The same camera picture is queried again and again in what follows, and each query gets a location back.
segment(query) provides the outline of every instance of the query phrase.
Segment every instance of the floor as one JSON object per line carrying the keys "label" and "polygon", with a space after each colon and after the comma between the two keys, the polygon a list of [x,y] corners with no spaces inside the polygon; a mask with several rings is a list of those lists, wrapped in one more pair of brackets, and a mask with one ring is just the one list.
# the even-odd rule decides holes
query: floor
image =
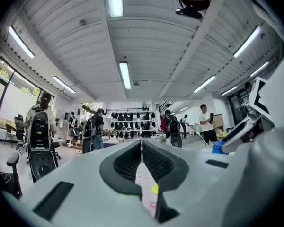
{"label": "floor", "polygon": [[[202,140],[195,138],[197,136],[191,137],[194,138],[187,138],[183,142],[186,144],[183,145],[182,148],[186,148],[191,151],[211,152],[211,149],[206,148]],[[82,151],[68,148],[67,146],[60,146],[56,148],[56,151],[61,156],[61,159],[58,160],[58,164],[60,166],[73,159],[74,157],[80,156],[82,154]],[[16,151],[15,148],[11,147],[10,143],[6,143],[4,145],[3,142],[0,142],[0,171],[9,173],[12,172],[11,167],[6,165],[6,161],[14,152],[19,153],[19,151]],[[26,157],[27,153],[24,152],[23,155],[20,155],[20,159],[17,164],[17,171],[19,174],[19,181],[23,194],[26,194],[27,190],[33,185],[30,167],[29,164],[26,163]],[[143,205],[149,211],[149,213],[154,216],[157,203],[156,183],[144,163],[141,163],[137,169],[136,183],[142,187]]]}

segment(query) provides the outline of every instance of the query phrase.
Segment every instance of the black pants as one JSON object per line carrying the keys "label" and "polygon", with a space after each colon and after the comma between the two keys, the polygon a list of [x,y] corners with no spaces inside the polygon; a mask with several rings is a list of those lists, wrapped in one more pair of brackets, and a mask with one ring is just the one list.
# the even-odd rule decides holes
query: black pants
{"label": "black pants", "polygon": [[183,132],[184,132],[184,138],[186,138],[186,126],[184,123],[181,124],[183,127]]}
{"label": "black pants", "polygon": [[207,144],[209,143],[209,140],[211,142],[217,141],[217,135],[214,130],[204,131],[203,135],[204,135],[204,140]]}

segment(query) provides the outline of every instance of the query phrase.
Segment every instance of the woman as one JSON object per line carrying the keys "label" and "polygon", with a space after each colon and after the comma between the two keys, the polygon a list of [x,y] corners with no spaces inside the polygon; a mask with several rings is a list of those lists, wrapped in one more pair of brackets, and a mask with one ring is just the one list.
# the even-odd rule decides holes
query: woman
{"label": "woman", "polygon": [[52,132],[52,135],[54,136],[55,133],[57,132],[57,127],[56,127],[56,118],[55,115],[53,114],[51,108],[48,106],[49,102],[51,101],[52,96],[49,93],[43,93],[40,101],[31,107],[31,109],[27,113],[27,117],[25,120],[25,129],[27,130],[30,121],[33,119],[34,115],[41,109],[42,111],[47,113],[47,117],[50,123],[50,130]]}
{"label": "woman", "polygon": [[102,140],[102,132],[110,134],[111,132],[103,129],[103,118],[104,110],[102,108],[97,109],[95,114],[91,117],[91,120],[94,122],[97,133],[93,139],[93,149],[99,150],[103,149],[103,140]]}

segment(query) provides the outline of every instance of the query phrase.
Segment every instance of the black slot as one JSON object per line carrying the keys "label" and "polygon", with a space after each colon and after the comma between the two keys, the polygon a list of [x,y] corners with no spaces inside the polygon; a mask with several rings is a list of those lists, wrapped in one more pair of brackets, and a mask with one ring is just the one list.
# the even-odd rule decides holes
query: black slot
{"label": "black slot", "polygon": [[206,161],[206,163],[213,165],[213,166],[221,167],[221,168],[224,168],[224,169],[226,169],[229,165],[229,163],[222,162],[222,161],[216,161],[216,160],[208,160],[208,161]]}
{"label": "black slot", "polygon": [[59,182],[47,196],[35,207],[34,212],[40,217],[50,221],[61,206],[74,184]]}

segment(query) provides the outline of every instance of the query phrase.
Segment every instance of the fluorescent light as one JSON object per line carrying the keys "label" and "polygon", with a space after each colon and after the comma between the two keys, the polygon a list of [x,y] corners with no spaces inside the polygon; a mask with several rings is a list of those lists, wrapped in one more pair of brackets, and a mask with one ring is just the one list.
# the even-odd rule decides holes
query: fluorescent light
{"label": "fluorescent light", "polygon": [[199,86],[194,93],[200,91],[202,88],[204,88],[208,83],[210,83],[212,80],[214,80],[216,77],[215,76],[211,76],[205,83],[203,83],[201,86]]}
{"label": "fluorescent light", "polygon": [[248,46],[249,44],[261,33],[261,27],[257,26],[254,31],[250,34],[247,40],[239,47],[239,49],[234,53],[234,57],[237,58]]}
{"label": "fluorescent light", "polygon": [[121,74],[122,74],[122,78],[123,78],[125,88],[131,89],[131,82],[129,80],[127,62],[121,62],[119,65],[120,65],[120,70],[121,70]]}
{"label": "fluorescent light", "polygon": [[180,109],[180,111],[182,111],[182,110],[184,110],[184,109],[186,109],[186,108],[188,108],[188,106],[186,106],[185,108]]}
{"label": "fluorescent light", "polygon": [[11,36],[14,37],[15,41],[21,46],[21,48],[28,54],[30,58],[33,58],[35,55],[30,51],[30,49],[27,47],[26,44],[22,41],[22,39],[19,37],[13,26],[9,26],[9,33]]}
{"label": "fluorescent light", "polygon": [[64,82],[62,82],[59,78],[57,78],[56,76],[53,77],[53,79],[58,82],[60,85],[62,85],[64,88],[66,88],[67,90],[69,90],[72,93],[75,93],[76,91],[71,89],[68,85],[66,85]]}
{"label": "fluorescent light", "polygon": [[238,88],[238,86],[235,86],[235,87],[233,87],[232,89],[228,90],[227,92],[221,94],[221,96],[224,96],[224,95],[228,94],[229,92],[235,90],[236,88]]}
{"label": "fluorescent light", "polygon": [[108,0],[110,16],[121,17],[123,15],[123,0]]}
{"label": "fluorescent light", "polygon": [[261,66],[258,70],[256,70],[254,73],[252,73],[250,76],[253,77],[254,75],[256,75],[259,71],[261,71],[265,66],[267,66],[269,64],[269,62],[265,62],[263,66]]}

